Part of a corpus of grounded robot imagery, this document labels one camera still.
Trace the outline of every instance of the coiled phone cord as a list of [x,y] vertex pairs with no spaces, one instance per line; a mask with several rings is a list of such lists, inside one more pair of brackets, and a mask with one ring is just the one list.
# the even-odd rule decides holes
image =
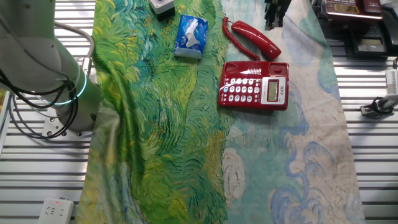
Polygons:
[[227,27],[227,22],[228,22],[228,17],[224,17],[223,19],[223,31],[227,38],[245,55],[247,55],[249,58],[253,60],[260,60],[260,57],[255,55],[253,52],[250,50],[244,48],[241,43],[239,43],[238,40],[229,32],[228,27]]

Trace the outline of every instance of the metal grid table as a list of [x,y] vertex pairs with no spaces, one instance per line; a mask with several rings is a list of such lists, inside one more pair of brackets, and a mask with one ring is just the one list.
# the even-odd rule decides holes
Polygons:
[[[95,0],[57,0],[55,19],[91,34],[94,8]],[[55,34],[75,57],[87,53],[89,43],[84,38],[57,28]],[[345,37],[327,30],[325,36],[334,56],[367,223],[398,223],[398,114],[369,120],[359,112],[359,106],[386,94],[384,70],[392,65],[393,58],[359,60],[346,55]],[[17,103],[22,117],[41,132],[44,117],[21,100]],[[47,197],[74,201],[74,216],[89,146],[90,138],[63,144],[34,141],[10,123],[0,155],[0,223],[37,223]]]

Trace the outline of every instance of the black cable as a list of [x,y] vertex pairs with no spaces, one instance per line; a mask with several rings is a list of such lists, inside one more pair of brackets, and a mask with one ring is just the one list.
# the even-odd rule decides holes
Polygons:
[[[4,82],[11,83],[11,82],[9,81],[9,79],[7,78],[7,76],[4,74],[4,72],[3,72],[1,69],[0,69],[0,77],[2,78],[2,79],[0,79],[0,83],[2,83],[2,84],[4,84],[4,85],[5,85]],[[21,88],[18,88],[18,87],[14,86],[14,85],[13,85],[13,87],[14,87],[18,92],[21,92],[21,93],[26,93],[26,94],[35,95],[35,96],[41,96],[41,95],[49,95],[49,94],[58,92],[59,90],[61,90],[61,89],[64,87],[64,84],[61,85],[61,86],[59,86],[58,88],[56,88],[56,89],[54,89],[54,90],[50,90],[50,91],[46,91],[46,92],[33,92],[33,91],[27,91],[27,90],[23,90],[23,89],[21,89]]]
[[[43,93],[33,93],[33,94],[32,94],[32,92],[30,92],[30,91],[25,91],[25,90],[20,91],[20,88],[16,88],[16,87],[9,81],[9,79],[5,76],[5,74],[4,74],[2,71],[0,71],[0,77],[2,78],[2,79],[0,79],[0,83],[4,84],[4,85],[6,85],[8,88],[10,88],[21,100],[23,100],[23,101],[24,101],[25,103],[27,103],[29,106],[33,106],[34,108],[39,108],[39,109],[46,109],[46,108],[49,108],[49,107],[55,105],[56,102],[57,102],[57,101],[59,100],[59,98],[61,97],[63,91],[66,89],[66,87],[69,85],[69,83],[71,83],[70,79],[67,78],[67,82],[65,82],[62,86],[60,86],[60,87],[58,87],[58,88],[56,88],[56,89],[54,89],[54,90],[51,90],[51,91],[48,91],[48,92],[43,92],[44,94],[43,94]],[[36,104],[30,102],[28,99],[26,99],[26,98],[21,94],[21,92],[22,92],[22,93],[27,93],[27,94],[32,94],[32,95],[48,95],[49,93],[51,94],[51,93],[55,93],[55,92],[57,92],[57,91],[58,91],[58,94],[56,95],[56,97],[55,97],[55,99],[53,100],[53,102],[51,102],[51,103],[49,103],[49,104],[47,104],[47,105],[44,105],[44,106],[36,105]]]
[[[68,86],[68,89],[72,90],[74,88],[73,83],[71,85]],[[59,135],[61,135],[64,131],[66,131],[70,125],[72,124],[72,122],[75,120],[77,112],[78,112],[78,99],[76,98],[75,100],[73,100],[71,102],[71,113],[68,117],[68,120],[66,122],[66,124],[56,133],[50,135],[50,136],[43,136],[37,132],[35,132],[31,127],[29,127],[26,122],[22,119],[21,114],[19,113],[19,110],[17,109],[17,105],[16,105],[16,100],[14,98],[14,96],[11,96],[12,99],[14,100],[14,107],[16,108],[16,113],[21,121],[21,123],[29,130],[32,132],[32,134],[26,133],[25,131],[22,130],[22,128],[16,123],[15,121],[15,117],[12,113],[11,107],[8,108],[10,117],[11,117],[11,121],[14,123],[15,127],[24,135],[30,137],[30,138],[35,138],[35,139],[52,139],[52,138],[56,138]],[[71,100],[75,97],[75,90],[70,92],[70,98]]]

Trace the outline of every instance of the telephone keypad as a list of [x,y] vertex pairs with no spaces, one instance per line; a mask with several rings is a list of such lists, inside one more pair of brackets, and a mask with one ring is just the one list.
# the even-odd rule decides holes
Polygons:
[[241,103],[257,103],[260,102],[259,95],[253,93],[260,92],[260,83],[262,79],[256,78],[231,78],[226,80],[226,85],[230,84],[228,87],[223,88],[223,92],[227,94],[222,94],[224,101],[228,99],[229,102],[241,102]]

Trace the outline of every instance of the wrinkled fabric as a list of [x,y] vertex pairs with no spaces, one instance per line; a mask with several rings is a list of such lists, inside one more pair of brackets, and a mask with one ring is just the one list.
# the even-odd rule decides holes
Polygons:
[[[272,31],[263,0],[175,7],[158,22],[147,0],[96,2],[102,104],[75,221],[365,223],[331,50],[309,3],[293,0]],[[209,22],[201,60],[173,56],[181,14]],[[282,50],[287,111],[217,105],[224,62],[249,60],[222,33],[224,16]]]

